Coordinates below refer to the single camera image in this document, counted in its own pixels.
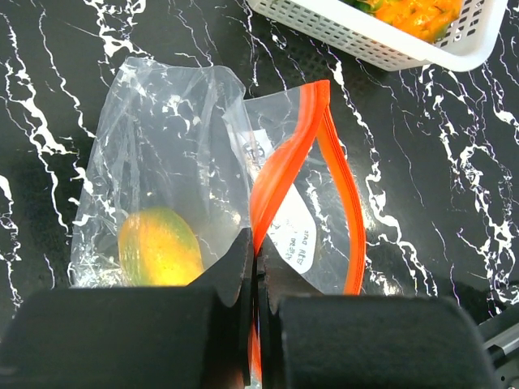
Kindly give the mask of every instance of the ziplock bag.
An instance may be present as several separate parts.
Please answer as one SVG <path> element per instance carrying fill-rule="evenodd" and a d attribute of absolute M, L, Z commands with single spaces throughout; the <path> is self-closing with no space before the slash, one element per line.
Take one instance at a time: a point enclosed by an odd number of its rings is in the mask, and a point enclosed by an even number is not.
<path fill-rule="evenodd" d="M 329 98 L 329 82 L 319 81 L 247 100 L 251 132 L 228 127 L 229 138 L 254 181 L 255 252 L 268 234 L 281 257 L 321 292 L 359 294 L 366 235 Z"/>
<path fill-rule="evenodd" d="M 118 239 L 135 214 L 164 218 L 172 210 L 185 220 L 176 225 L 193 232 L 203 269 L 252 227 L 256 252 L 268 234 L 318 290 L 358 293 L 362 213 L 329 111 L 329 83 L 247 101 L 244 91 L 221 66 L 127 59 L 101 112 L 79 202 L 76 285 L 142 284 L 121 269 Z M 146 229 L 140 238 L 163 230 Z"/>

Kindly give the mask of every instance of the orange zipper seal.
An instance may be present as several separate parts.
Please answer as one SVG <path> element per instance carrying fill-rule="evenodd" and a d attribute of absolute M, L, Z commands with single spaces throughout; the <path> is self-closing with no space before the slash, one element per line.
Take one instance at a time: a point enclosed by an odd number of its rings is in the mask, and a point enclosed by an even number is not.
<path fill-rule="evenodd" d="M 353 174 L 342 153 L 330 111 L 330 83 L 321 80 L 301 87 L 298 124 L 292 136 L 267 159 L 251 193 L 254 253 L 260 252 L 277 210 L 298 176 L 315 138 L 341 196 L 350 228 L 350 264 L 344 294 L 360 294 L 366 259 L 366 233 Z M 253 328 L 252 365 L 261 377 L 260 344 Z"/>

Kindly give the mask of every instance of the yellow mango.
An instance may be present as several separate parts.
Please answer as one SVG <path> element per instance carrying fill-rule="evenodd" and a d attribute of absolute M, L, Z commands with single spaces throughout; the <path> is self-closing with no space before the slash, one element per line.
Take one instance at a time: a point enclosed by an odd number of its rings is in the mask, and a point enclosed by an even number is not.
<path fill-rule="evenodd" d="M 129 283 L 186 285 L 204 271 L 196 236 L 167 207 L 130 214 L 118 236 L 119 261 Z"/>

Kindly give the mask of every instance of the basket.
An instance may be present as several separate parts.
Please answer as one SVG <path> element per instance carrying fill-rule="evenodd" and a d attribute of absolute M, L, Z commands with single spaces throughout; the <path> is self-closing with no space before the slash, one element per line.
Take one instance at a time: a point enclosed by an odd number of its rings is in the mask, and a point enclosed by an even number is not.
<path fill-rule="evenodd" d="M 434 45 L 344 4 L 340 0 L 247 0 L 270 19 L 386 71 L 435 63 L 470 71 L 490 56 L 506 0 L 465 0 L 458 20 Z"/>

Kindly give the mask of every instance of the table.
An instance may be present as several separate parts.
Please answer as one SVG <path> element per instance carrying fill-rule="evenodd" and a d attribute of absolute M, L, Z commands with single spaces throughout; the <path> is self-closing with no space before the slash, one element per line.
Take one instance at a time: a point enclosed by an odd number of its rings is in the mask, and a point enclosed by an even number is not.
<path fill-rule="evenodd" d="M 380 71 L 244 0 L 10 0 L 0 16 L 0 334 L 32 293 L 70 285 L 97 120 L 129 55 L 228 66 L 247 97 L 332 80 L 366 218 L 363 292 L 451 297 L 477 323 L 519 301 L 517 2 L 464 74 Z"/>

